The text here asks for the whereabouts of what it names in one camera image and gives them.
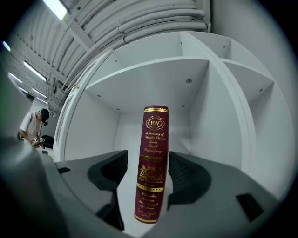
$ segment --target rw logo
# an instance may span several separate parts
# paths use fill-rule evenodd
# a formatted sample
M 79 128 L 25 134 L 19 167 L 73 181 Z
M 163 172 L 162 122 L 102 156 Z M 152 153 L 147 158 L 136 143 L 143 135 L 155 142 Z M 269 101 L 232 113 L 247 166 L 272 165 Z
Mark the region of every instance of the rw logo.
M 157 131 L 164 127 L 164 121 L 159 116 L 152 116 L 149 117 L 146 121 L 147 128 L 151 129 L 152 131 Z

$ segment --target ceiling light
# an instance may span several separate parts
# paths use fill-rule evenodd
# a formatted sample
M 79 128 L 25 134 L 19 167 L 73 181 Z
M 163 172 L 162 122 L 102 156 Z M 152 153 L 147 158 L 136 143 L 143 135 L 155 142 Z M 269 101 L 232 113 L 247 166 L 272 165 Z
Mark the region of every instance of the ceiling light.
M 40 100 L 40 101 L 42 101 L 42 102 L 44 102 L 44 103 L 46 103 L 47 104 L 47 102 L 46 101 L 44 101 L 44 100 L 41 100 L 40 98 L 38 98 L 38 97 L 36 97 L 38 100 Z
M 19 87 L 19 89 L 21 89 L 24 93 L 28 93 L 25 89 L 22 89 L 21 87 Z
M 67 10 L 66 8 L 62 5 L 62 3 L 60 3 L 59 0 L 43 0 L 45 2 L 45 4 L 47 4 L 47 6 L 53 11 L 53 13 L 55 13 L 55 15 L 62 20 L 66 13 Z
M 2 41 L 2 44 L 4 45 L 4 47 L 5 47 L 8 51 L 10 51 L 10 47 L 9 47 L 9 45 L 8 45 L 5 41 Z
M 38 77 L 40 77 L 43 81 L 46 81 L 46 77 L 43 76 L 40 72 L 38 72 L 36 69 L 34 69 L 31 65 L 29 65 L 26 61 L 24 61 L 24 65 L 30 69 L 33 73 L 35 73 Z
M 36 93 L 39 93 L 41 96 L 43 96 L 43 97 L 47 98 L 47 96 L 46 96 L 46 95 L 43 95 L 42 93 L 40 93 L 39 91 L 35 90 L 34 88 L 32 88 L 32 89 L 33 89 L 33 91 L 34 91 L 34 92 L 36 92 Z
M 22 83 L 22 81 L 21 80 L 19 80 L 17 77 L 15 77 L 12 73 L 8 73 L 11 77 L 13 77 L 15 80 L 17 80 L 17 81 L 19 81 L 20 83 Z

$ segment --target black cap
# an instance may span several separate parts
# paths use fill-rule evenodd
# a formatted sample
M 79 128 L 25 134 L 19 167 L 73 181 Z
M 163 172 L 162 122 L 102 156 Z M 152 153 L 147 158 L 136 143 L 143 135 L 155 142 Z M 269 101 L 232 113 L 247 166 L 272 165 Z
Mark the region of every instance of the black cap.
M 49 115 L 50 113 L 48 112 L 47 109 L 44 109 L 44 108 L 41 109 L 41 120 L 43 123 L 45 123 L 46 120 L 48 120 Z

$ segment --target person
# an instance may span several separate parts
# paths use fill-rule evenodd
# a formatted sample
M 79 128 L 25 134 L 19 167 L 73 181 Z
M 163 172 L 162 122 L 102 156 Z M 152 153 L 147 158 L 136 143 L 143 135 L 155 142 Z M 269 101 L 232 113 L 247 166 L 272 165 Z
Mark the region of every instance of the person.
M 40 137 L 38 132 L 41 127 L 41 122 L 46 123 L 49 117 L 49 111 L 45 108 L 38 112 L 28 112 L 23 119 L 19 129 L 19 137 L 25 138 L 30 144 L 34 143 L 34 137 L 37 136 L 38 141 Z

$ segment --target red book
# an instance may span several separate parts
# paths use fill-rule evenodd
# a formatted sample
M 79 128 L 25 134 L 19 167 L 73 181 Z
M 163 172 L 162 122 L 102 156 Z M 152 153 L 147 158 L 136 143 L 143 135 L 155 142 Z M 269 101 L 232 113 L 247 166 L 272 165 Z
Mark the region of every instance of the red book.
M 143 223 L 158 221 L 163 203 L 169 154 L 169 110 L 148 106 L 144 110 L 135 218 Z

